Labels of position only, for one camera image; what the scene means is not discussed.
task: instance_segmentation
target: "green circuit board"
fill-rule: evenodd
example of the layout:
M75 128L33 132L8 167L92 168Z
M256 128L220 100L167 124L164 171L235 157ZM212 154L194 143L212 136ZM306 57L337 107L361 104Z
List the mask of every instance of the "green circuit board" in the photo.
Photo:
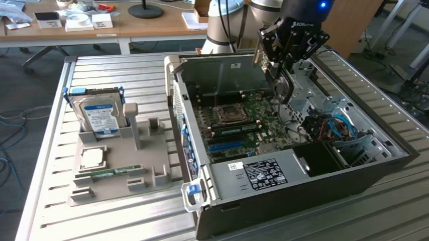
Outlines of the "green circuit board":
M270 98L267 97L262 97L259 93L252 92L246 94L246 98L242 103L218 105L216 107L194 106L194 113L200 130L202 140L208 158L212 163L258 155L262 150L258 149L260 146L272 147L274 150L283 150L287 146L299 141L293 139L289 133L286 133L285 125L275 114L278 107L270 103L268 99ZM259 120L260 124L258 124L258 129L254 131L238 134L232 133L220 138L214 137L215 132L210 129L210 127L214 125L218 127L222 126L219 109L228 108L230 106L232 106L232 108L239 107L246 113L243 115L246 116L246 119L248 121ZM216 138L226 140L226 143L238 140L239 142L243 142L243 145L240 147L228 148L219 151L210 151L210 143L219 140Z

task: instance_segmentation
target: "hard drive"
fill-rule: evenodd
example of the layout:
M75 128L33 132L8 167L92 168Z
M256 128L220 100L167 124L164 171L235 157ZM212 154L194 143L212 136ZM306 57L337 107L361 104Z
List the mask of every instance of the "hard drive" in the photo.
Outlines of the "hard drive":
M96 138L119 135L127 126L123 114L123 88L73 88L64 98L75 111L81 131L93 131Z

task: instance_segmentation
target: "metal table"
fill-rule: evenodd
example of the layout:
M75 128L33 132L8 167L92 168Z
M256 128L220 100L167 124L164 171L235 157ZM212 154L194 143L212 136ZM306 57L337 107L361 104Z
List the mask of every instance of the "metal table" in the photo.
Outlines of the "metal table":
M16 240L194 240L164 102L163 59L174 54L179 53L79 57L64 64ZM341 57L325 52L319 58L421 156L362 194L214 240L409 241L429 236L429 132ZM337 91L327 79L321 77L319 81L327 91ZM166 125L174 186L146 195L68 207L79 124L63 101L61 89L117 85L125 89L125 101L139 104L138 121L158 116Z

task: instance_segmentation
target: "motherboard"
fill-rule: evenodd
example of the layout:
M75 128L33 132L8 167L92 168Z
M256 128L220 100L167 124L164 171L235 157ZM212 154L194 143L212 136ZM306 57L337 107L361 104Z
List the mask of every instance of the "motherboard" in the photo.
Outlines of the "motherboard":
M211 100L196 99L192 105L202 140L212 163L260 155L305 142L286 132L278 105L263 91L240 93Z

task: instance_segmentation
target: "tape roll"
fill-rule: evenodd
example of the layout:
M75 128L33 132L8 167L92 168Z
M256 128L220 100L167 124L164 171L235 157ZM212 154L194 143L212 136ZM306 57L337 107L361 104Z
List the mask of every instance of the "tape roll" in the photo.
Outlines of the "tape roll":
M71 22L72 24L87 26L91 24L91 20L88 15L85 14L71 14L67 16L67 22Z
M73 0L56 0L56 4L59 7L68 7L68 5L72 3L73 3Z

